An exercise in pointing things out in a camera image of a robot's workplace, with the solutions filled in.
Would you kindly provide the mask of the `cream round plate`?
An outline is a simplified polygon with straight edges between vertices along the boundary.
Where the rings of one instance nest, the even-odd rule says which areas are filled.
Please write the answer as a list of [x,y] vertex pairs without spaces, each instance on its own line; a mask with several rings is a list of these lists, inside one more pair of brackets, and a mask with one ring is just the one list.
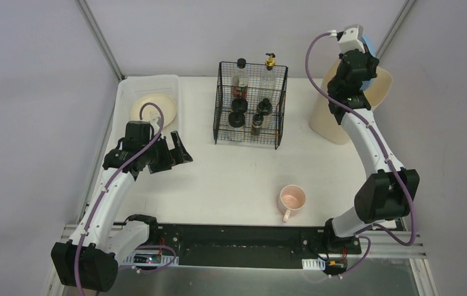
[[178,106],[174,98],[164,93],[153,93],[140,97],[133,104],[130,112],[131,120],[151,121],[160,118],[160,113],[154,106],[148,105],[143,107],[146,103],[153,103],[160,108],[164,117],[164,128],[175,119]]

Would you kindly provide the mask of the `blue round plate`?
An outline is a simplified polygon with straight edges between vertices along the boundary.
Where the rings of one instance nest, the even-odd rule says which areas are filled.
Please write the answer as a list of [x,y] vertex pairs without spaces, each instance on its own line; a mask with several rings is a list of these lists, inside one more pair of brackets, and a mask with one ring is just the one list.
[[[376,57],[376,50],[373,46],[373,43],[370,41],[370,39],[366,35],[362,35],[362,42],[369,51],[369,53],[373,56]],[[369,81],[364,81],[362,84],[362,87],[360,88],[362,91],[366,91],[373,83],[374,78],[370,79]]]

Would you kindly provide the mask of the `black lid granule shaker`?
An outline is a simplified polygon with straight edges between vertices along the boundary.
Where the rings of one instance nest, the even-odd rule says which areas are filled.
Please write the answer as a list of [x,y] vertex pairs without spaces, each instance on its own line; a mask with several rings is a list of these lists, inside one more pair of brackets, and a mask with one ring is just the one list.
[[228,125],[232,130],[242,129],[245,125],[246,117],[242,112],[231,112],[228,115]]

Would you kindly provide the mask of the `black lid seasoning shaker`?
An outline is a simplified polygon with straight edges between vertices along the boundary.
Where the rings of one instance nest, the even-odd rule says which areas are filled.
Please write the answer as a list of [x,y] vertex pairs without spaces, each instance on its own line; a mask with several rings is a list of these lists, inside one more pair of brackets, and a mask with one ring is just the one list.
[[231,101],[231,110],[233,112],[246,113],[248,106],[248,102],[241,97]]

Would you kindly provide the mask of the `clear glass oil bottle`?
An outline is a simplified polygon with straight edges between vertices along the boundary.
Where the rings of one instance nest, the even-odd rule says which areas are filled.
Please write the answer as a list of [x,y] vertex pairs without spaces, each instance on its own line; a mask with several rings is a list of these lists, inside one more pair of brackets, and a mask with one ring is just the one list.
[[268,58],[265,60],[264,69],[260,75],[260,84],[259,84],[259,101],[264,99],[270,100],[273,96],[273,90],[276,84],[276,74],[274,67],[276,65],[275,54],[266,53]]

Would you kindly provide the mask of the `black lid white shaker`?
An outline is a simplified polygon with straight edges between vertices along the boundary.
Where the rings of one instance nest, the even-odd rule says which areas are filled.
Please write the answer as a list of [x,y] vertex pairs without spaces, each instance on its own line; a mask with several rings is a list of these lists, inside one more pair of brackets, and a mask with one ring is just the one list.
[[257,113],[263,115],[264,117],[269,116],[273,111],[273,104],[271,103],[271,100],[269,98],[265,97],[263,98],[258,104],[257,104]]

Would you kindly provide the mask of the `small dark pepper jar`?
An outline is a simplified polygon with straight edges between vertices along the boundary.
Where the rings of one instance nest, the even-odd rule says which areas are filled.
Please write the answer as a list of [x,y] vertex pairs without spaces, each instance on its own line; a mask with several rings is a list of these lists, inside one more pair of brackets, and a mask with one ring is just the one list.
[[262,130],[264,121],[264,116],[260,113],[256,113],[252,117],[252,127],[251,127],[251,134],[253,136],[259,136]]

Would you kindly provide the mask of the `red label vinegar bottle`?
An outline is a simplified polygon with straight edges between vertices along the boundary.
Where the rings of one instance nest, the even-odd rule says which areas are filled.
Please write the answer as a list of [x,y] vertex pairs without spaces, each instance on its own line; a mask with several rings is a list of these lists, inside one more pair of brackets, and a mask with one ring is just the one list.
[[234,99],[244,99],[247,97],[249,76],[246,70],[246,60],[239,58],[236,62],[236,69],[231,79],[231,95]]

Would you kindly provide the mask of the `pink mug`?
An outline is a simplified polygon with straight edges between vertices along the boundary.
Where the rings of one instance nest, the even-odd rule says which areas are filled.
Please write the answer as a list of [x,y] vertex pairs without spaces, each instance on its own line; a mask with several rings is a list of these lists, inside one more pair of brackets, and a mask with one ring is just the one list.
[[287,223],[290,217],[300,211],[306,203],[304,190],[296,185],[288,185],[282,188],[277,198],[277,208],[280,211],[283,223]]

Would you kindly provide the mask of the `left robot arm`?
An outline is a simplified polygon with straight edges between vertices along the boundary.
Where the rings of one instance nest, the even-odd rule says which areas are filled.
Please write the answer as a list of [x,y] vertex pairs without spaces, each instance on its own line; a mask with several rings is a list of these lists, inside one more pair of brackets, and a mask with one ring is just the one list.
[[162,125],[159,118],[129,121],[124,137],[105,155],[101,180],[85,215],[68,240],[55,243],[51,250],[63,285],[109,291],[120,264],[147,242],[157,222],[152,216],[132,216],[118,234],[111,236],[110,232],[125,196],[143,169],[154,174],[192,162],[177,131],[170,133],[174,147],[169,148]]

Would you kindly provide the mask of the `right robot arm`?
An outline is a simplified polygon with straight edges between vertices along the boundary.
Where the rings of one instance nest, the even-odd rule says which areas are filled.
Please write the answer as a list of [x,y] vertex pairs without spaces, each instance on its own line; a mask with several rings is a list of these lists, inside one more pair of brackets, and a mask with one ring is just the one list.
[[336,74],[328,83],[328,106],[352,140],[366,174],[353,207],[326,224],[333,237],[346,238],[372,227],[381,228],[383,221],[410,215],[419,174],[406,169],[390,152],[362,90],[364,82],[376,78],[379,60],[358,49],[339,58]]

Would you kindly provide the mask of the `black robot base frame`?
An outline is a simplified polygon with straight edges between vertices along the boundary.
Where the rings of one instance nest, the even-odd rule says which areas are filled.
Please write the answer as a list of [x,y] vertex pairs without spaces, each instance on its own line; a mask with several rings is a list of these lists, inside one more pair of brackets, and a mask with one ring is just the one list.
[[301,269],[305,259],[336,259],[362,252],[356,238],[335,239],[325,248],[324,228],[306,226],[155,225],[140,245],[173,248],[180,266]]

